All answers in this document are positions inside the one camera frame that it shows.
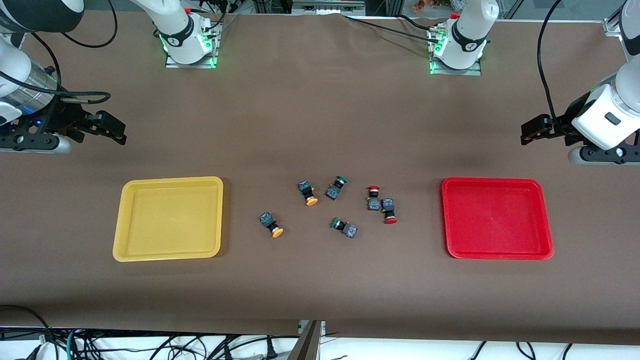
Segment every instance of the plastic tray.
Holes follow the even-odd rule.
[[[113,257],[118,261],[210,258],[220,250],[222,180],[134,180],[122,188]]]
[[[447,249],[460,259],[547,260],[554,246],[542,187],[530,179],[442,183]]]

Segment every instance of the white floor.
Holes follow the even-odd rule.
[[[263,336],[243,336],[231,343],[231,347],[244,341],[261,338]],[[193,337],[177,338],[174,345],[183,345]],[[211,351],[222,339],[222,336],[208,336],[202,338],[208,351]],[[98,348],[156,348],[165,337],[153,338],[111,338],[99,339],[95,342]],[[274,349],[278,353],[290,351],[296,339],[273,340]],[[0,341],[0,360],[24,359],[39,344],[38,340]],[[469,360],[475,352],[478,341],[436,341],[436,340],[383,340],[363,338],[323,338],[320,346],[320,360],[334,360],[347,356],[344,360]],[[199,342],[192,343],[191,350],[204,354]],[[563,343],[533,343],[536,360],[561,360],[566,344]],[[525,351],[528,348],[522,343]],[[155,360],[165,360],[169,356],[168,350],[163,350]],[[106,352],[106,360],[148,360],[149,352]],[[251,345],[232,351],[234,359],[243,359],[257,354],[266,354],[266,342],[258,341]],[[66,354],[60,352],[60,359],[65,360]],[[176,360],[202,360],[202,356],[185,353]],[[575,359],[640,359],[640,346],[621,345],[574,345],[566,360]],[[55,353],[51,344],[44,346],[37,360],[55,360]],[[478,360],[527,360],[516,349],[515,343],[488,342],[478,356]]]

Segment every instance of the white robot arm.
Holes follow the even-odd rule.
[[[211,20],[188,12],[180,5],[180,0],[131,2],[153,20],[166,52],[177,63],[194,63],[212,51]]]
[[[467,69],[482,57],[486,36],[500,12],[495,0],[468,0],[467,3],[458,19],[444,23],[446,39],[433,53],[452,69]]]
[[[164,49],[180,64],[194,63],[212,51],[211,21],[190,13],[180,0],[131,0],[142,7],[160,32]],[[62,33],[82,19],[83,0],[0,0],[0,32]],[[0,40],[0,151],[66,154],[70,139],[82,142],[84,133],[103,135],[124,145],[125,125],[106,111],[84,111],[27,54]],[[36,133],[29,131],[37,127]]]
[[[564,136],[581,165],[640,165],[640,0],[627,0],[620,13],[621,37],[628,62],[574,101],[564,115],[542,114],[522,125],[522,145]],[[635,133],[635,140],[626,140]]]

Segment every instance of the brown table surface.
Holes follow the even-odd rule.
[[[454,77],[429,75],[420,40],[339,15],[242,16],[215,70],[165,69],[148,17],[118,20],[103,49],[42,35],[65,87],[113,94],[86,108],[123,120],[129,139],[88,136],[66,156],[0,154],[1,303],[59,327],[291,334],[298,319],[319,318],[341,336],[640,343],[640,169],[572,165],[562,139],[520,145],[520,124],[548,111],[540,23],[496,23],[483,75]],[[73,35],[101,42],[111,21],[87,12]],[[51,64],[32,39],[25,50]],[[624,59],[601,25],[560,23],[543,61],[562,113]],[[298,181],[321,195],[338,174],[349,179],[339,200],[304,205]],[[188,176],[225,182],[222,251],[115,261],[122,186]],[[450,176],[539,181],[554,257],[448,255],[440,183]],[[365,210],[372,184],[395,198],[396,225]],[[264,211],[281,238],[260,225]],[[330,229],[333,217],[358,238]]]

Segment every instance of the red tray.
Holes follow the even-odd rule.
[[[530,179],[449,177],[442,183],[447,249],[459,259],[548,260],[542,187]]]

